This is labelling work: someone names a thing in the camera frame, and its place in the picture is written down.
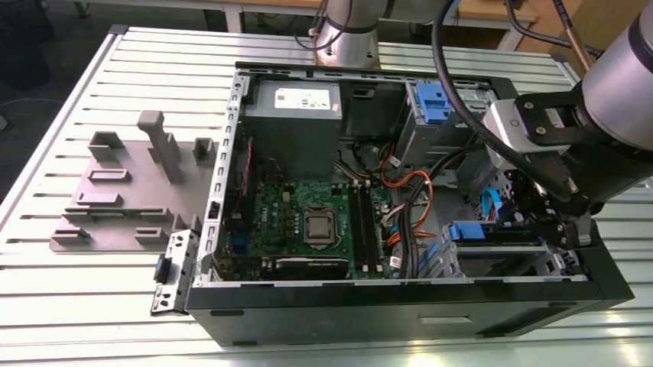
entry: green motherboard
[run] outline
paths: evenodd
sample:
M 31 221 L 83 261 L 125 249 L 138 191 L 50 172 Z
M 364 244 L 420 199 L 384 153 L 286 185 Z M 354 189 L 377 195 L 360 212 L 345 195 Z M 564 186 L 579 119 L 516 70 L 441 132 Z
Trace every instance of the green motherboard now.
M 257 259 L 265 257 L 340 258 L 349 261 L 352 279 L 392 277 L 378 225 L 380 214 L 389 205 L 386 189 L 372 187 L 366 191 L 372 203 L 368 206 L 370 213 L 365 214 L 370 218 L 368 220 L 374 220 L 373 251 L 378 256 L 378 264 L 370 267 L 360 266 L 361 262 L 357 261 L 361 244 L 356 243 L 353 227 L 361 224 L 357 224 L 357 220 L 353 223 L 350 219 L 352 189 L 346 183 L 268 182 L 258 185 L 247 256 L 234 257 L 235 263 L 241 263 L 235 267 L 239 280 L 258 280 L 255 267 L 261 265 Z M 325 216 L 333 218 L 333 221 L 328 222 Z M 325 226 L 329 223 L 329 230 L 322 230 L 324 223 Z M 312 236 L 318 238 L 317 244 L 312 242 Z

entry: table surface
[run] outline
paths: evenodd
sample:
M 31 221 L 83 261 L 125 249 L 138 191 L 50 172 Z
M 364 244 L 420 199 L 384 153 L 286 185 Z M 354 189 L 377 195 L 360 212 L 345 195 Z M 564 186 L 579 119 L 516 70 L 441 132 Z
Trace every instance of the table surface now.
M 381 44 L 388 70 L 433 72 L 429 47 Z M 456 74 L 509 77 L 521 93 L 567 90 L 573 74 L 548 55 L 448 49 Z M 289 37 L 131 28 L 110 35 L 0 206 L 0 360 L 135 365 L 653 364 L 653 195 L 621 194 L 597 220 L 636 299 L 512 339 L 223 348 L 191 317 L 150 317 L 155 253 L 59 255 L 59 214 L 89 164 L 94 132 L 146 141 L 143 109 L 166 113 L 177 141 L 223 136 L 234 63 L 312 64 Z
M 241 4 L 257 5 L 282 5 L 300 6 L 306 8 L 317 8 L 322 0 L 223 0 Z M 461 0 L 458 6 L 460 16 L 464 19 L 484 19 L 507 21 L 507 7 L 501 0 Z M 539 21 L 540 15 L 528 2 L 524 3 L 521 9 L 516 11 L 517 19 L 533 23 Z

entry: motherboard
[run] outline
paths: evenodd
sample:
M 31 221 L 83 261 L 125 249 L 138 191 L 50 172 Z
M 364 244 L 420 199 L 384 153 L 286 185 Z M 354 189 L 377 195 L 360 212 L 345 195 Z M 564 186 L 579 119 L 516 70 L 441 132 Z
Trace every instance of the motherboard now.
M 251 231 L 229 236 L 235 280 L 392 277 L 378 225 L 385 188 L 266 182 L 253 207 Z

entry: floor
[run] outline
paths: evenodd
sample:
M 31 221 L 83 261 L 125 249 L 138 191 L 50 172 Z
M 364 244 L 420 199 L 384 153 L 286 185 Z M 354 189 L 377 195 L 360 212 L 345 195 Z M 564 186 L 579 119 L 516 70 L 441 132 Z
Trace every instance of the floor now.
M 219 11 L 205 13 L 195 9 L 101 4 L 91 5 L 90 9 L 91 16 L 81 18 L 71 2 L 50 3 L 47 17 L 54 37 L 39 44 L 51 71 L 49 82 L 31 90 L 18 90 L 0 82 L 0 116 L 11 126 L 3 130 L 0 124 L 0 200 L 11 189 L 111 25 L 202 31 L 207 30 L 207 26 L 213 31 L 227 29 Z M 312 18 L 305 16 L 245 15 L 245 31 L 249 33 L 306 34 L 310 23 Z M 384 22 L 378 37 L 388 42 L 426 44 L 428 34 L 420 36 L 421 31 L 417 26 L 409 27 L 406 23 Z M 488 44 L 488 32 L 492 30 L 474 35 L 469 28 L 450 29 L 445 44 L 493 48 L 495 41 Z M 18 99 L 39 100 L 16 102 Z

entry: power supply label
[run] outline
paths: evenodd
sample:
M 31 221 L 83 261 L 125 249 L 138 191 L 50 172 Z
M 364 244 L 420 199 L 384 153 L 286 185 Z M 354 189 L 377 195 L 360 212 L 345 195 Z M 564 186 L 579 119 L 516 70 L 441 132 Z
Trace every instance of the power supply label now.
M 332 109 L 329 90 L 280 88 L 276 92 L 277 109 Z

